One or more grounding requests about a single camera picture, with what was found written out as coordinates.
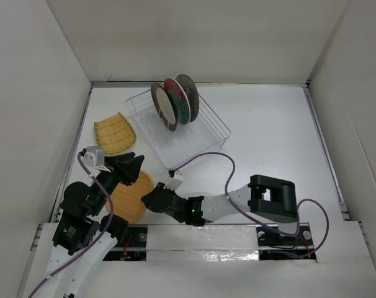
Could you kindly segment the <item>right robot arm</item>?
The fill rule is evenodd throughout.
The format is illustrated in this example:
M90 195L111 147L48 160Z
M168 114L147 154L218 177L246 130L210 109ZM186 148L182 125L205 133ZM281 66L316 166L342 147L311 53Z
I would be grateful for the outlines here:
M178 196L167 184L158 183L141 201L152 212L194 227L241 214L276 233L283 244L296 240L300 231L295 184L259 174L251 176L247 185L227 194L187 199Z

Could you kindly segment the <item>orange bamboo tray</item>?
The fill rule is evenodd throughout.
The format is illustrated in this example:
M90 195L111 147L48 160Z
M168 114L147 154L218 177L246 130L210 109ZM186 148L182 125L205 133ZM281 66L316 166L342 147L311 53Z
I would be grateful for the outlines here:
M141 198L153 189L153 179L145 171L140 171L138 179L131 186L119 183L110 195L114 205L114 214L130 224L138 223L146 210Z

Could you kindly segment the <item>brown-rimmed cream plate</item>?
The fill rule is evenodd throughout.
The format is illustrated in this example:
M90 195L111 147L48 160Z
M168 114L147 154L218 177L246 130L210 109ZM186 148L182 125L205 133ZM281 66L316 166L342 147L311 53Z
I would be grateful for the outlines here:
M151 97L164 126L169 131L175 131L177 128L177 109L170 94L160 84L152 83Z

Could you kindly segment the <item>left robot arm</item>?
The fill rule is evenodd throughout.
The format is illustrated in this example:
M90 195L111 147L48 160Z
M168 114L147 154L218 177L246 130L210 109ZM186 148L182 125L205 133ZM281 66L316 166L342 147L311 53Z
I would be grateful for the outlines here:
M119 184L131 186L137 181L144 159L133 152L106 156L101 147L78 153L78 163L93 183L78 181L65 189L45 276L30 297L82 296L107 253L128 239L128 222L113 210L101 221L93 217L106 204L114 204L110 196Z

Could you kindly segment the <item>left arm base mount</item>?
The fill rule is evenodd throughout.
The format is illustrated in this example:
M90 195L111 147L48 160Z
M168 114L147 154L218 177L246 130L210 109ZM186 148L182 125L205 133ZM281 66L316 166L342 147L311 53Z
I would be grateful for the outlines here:
M123 243L117 244L104 257L104 261L145 261L147 225L131 225Z

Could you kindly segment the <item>teal and red floral plate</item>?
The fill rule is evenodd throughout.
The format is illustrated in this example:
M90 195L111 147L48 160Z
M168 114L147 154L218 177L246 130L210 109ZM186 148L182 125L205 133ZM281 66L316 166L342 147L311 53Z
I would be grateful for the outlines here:
M186 125L190 121L190 104L185 91L180 83L174 78L166 78L164 80L163 88L172 97L177 109L178 122L181 125Z

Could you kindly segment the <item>grey reindeer plate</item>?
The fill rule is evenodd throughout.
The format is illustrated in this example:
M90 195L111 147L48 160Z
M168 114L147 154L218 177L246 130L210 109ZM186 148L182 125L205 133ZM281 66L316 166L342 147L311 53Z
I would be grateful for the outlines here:
M176 81L182 86L190 104L190 121L193 122L198 114L200 108L199 93L197 87L191 77L186 74L179 74Z

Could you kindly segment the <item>green-rimmed bamboo tray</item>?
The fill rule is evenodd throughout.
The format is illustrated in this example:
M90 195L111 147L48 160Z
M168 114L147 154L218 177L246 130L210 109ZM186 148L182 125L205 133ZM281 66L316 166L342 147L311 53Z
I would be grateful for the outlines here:
M94 135L97 145L104 149L107 156L123 153L137 140L132 125L120 112L107 119L94 122Z

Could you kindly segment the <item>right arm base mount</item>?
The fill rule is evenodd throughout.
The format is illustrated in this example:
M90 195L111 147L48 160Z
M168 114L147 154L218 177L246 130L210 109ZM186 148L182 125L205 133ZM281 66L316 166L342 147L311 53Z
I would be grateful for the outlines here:
M259 248L259 259L265 260L294 260L291 256L303 255L310 253L304 257L306 260L316 260L316 253L311 231L309 226L301 225L300 232L297 237L285 237L265 229L264 227L256 227L257 243Z

